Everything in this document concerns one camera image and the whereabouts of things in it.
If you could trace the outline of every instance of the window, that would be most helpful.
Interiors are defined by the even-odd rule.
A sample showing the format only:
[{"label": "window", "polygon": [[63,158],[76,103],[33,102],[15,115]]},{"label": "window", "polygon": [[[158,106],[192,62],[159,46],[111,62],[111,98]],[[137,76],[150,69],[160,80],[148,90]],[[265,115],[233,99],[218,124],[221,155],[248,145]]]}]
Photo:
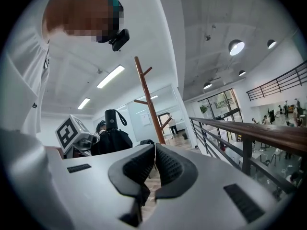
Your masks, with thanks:
[{"label": "window", "polygon": [[214,117],[219,117],[220,115],[230,111],[223,92],[208,98],[208,100],[211,105]]}]

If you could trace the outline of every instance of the black vent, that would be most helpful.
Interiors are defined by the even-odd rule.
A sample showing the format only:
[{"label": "black vent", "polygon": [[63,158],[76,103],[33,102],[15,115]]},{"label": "black vent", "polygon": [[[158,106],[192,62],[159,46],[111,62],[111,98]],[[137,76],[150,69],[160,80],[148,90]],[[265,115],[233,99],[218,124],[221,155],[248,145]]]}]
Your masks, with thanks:
[{"label": "black vent", "polygon": [[157,149],[156,163],[159,168],[161,186],[169,184],[182,174],[181,163],[160,149]]},{"label": "black vent", "polygon": [[248,223],[253,222],[264,214],[264,211],[237,184],[225,186],[224,190]]},{"label": "black vent", "polygon": [[74,172],[86,170],[86,169],[89,169],[89,168],[91,168],[91,166],[86,163],[86,164],[82,164],[82,165],[68,167],[67,170],[68,170],[69,173],[74,173]]}]

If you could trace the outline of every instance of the fluorescent light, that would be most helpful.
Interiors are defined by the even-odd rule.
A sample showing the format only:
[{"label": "fluorescent light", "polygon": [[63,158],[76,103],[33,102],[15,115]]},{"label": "fluorescent light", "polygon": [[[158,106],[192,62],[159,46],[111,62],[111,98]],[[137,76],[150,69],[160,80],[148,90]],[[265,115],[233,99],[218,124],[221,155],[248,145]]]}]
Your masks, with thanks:
[{"label": "fluorescent light", "polygon": [[115,68],[109,75],[103,79],[100,84],[97,85],[97,88],[102,89],[108,82],[115,78],[119,73],[121,73],[125,68],[121,65]]},{"label": "fluorescent light", "polygon": [[116,109],[116,110],[120,110],[122,108],[126,107],[126,105],[122,105],[120,108]]},{"label": "fluorescent light", "polygon": [[85,98],[84,101],[79,105],[78,109],[84,108],[84,106],[90,101],[89,98]]},{"label": "fluorescent light", "polygon": [[[153,96],[153,97],[151,97],[151,99],[154,99],[154,98],[157,98],[158,96],[157,95],[155,95],[155,96]],[[142,96],[142,97],[140,97],[139,99],[137,99],[137,100],[141,100],[141,99],[144,99],[145,98],[145,95],[144,96]]]},{"label": "fluorescent light", "polygon": [[[144,111],[146,111],[146,110],[140,111],[140,112],[138,112],[138,113],[141,113],[141,112],[144,112]],[[138,113],[136,113],[136,114],[138,114]]]}]

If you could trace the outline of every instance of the wooden handrail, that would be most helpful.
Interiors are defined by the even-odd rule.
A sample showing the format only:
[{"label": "wooden handrail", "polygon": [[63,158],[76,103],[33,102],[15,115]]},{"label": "wooden handrail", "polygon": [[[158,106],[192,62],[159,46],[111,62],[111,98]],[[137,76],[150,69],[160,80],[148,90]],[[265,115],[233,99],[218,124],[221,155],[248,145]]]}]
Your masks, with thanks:
[{"label": "wooden handrail", "polygon": [[249,137],[251,140],[263,142],[298,156],[307,156],[307,128],[258,125],[196,117],[189,118],[203,124]]}]

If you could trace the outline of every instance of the chair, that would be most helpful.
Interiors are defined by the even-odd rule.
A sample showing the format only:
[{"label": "chair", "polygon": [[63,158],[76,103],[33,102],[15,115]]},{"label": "chair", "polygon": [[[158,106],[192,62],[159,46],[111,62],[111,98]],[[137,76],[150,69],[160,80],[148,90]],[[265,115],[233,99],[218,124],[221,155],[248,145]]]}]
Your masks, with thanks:
[{"label": "chair", "polygon": [[280,161],[280,156],[281,156],[281,153],[282,153],[282,152],[283,152],[282,150],[280,150],[280,149],[277,148],[277,149],[275,150],[275,152],[274,152],[272,158],[271,158],[270,163],[272,162],[273,158],[275,158],[275,160],[274,160],[274,166],[276,166],[276,156],[279,156],[279,161]]},{"label": "chair", "polygon": [[266,145],[266,144],[264,144],[264,147],[262,146],[262,143],[261,143],[261,145],[260,145],[260,148],[263,148],[265,151],[266,151],[266,149],[267,148],[269,148],[270,146],[268,146],[268,145]]}]

